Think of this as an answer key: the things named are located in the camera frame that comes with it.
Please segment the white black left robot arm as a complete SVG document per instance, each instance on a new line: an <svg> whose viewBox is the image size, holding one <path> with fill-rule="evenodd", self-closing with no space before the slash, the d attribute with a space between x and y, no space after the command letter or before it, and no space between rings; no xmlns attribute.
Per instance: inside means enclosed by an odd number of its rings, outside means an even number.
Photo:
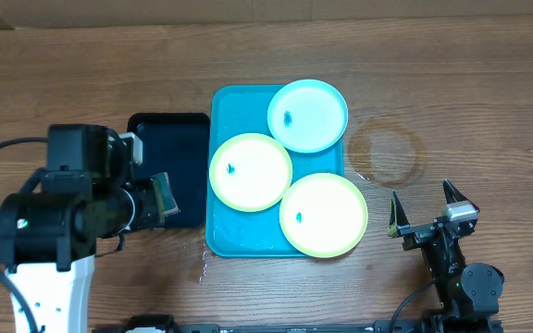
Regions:
<svg viewBox="0 0 533 333"><path fill-rule="evenodd" d="M100 239L177 211L167 174L136 179L143 145L97 125L53 125L47 162L0 206L0 264L17 332L85 332Z"/></svg>

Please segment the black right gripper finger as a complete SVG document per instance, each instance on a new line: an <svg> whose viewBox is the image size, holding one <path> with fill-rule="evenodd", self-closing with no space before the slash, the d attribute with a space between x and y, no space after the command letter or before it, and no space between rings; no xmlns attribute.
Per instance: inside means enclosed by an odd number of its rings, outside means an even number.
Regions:
<svg viewBox="0 0 533 333"><path fill-rule="evenodd" d="M467 198L457 190L457 188L448 180L442 182L442 187L447 204L455 204L467 201Z"/></svg>
<svg viewBox="0 0 533 333"><path fill-rule="evenodd" d="M390 198L390 221L387 236L390 238L401 237L405 228L409 228L409 221L396 191L393 191Z"/></svg>

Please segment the green scrubbing sponge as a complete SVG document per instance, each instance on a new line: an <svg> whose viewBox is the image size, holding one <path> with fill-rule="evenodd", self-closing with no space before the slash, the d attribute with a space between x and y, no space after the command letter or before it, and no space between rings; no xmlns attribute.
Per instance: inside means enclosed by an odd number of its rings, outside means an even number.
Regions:
<svg viewBox="0 0 533 333"><path fill-rule="evenodd" d="M163 216L177 214L180 209L171 190L168 174L166 172L152 176L155 187L158 208Z"/></svg>

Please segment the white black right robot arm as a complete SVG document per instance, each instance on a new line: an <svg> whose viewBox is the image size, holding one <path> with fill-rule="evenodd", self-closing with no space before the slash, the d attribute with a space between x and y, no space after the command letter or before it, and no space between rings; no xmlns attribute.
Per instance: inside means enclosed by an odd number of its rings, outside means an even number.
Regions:
<svg viewBox="0 0 533 333"><path fill-rule="evenodd" d="M390 198L388 236L401 238L406 251L419 249L431 280L414 291L395 310L383 332L502 332L491 317L499 312L504 275L493 265L469 264L459 240L475 231L480 209L449 181L442 187L446 205L432 222L411 226L394 192ZM430 288L438 294L440 308L426 310L420 320L400 323L398 317L414 298Z"/></svg>

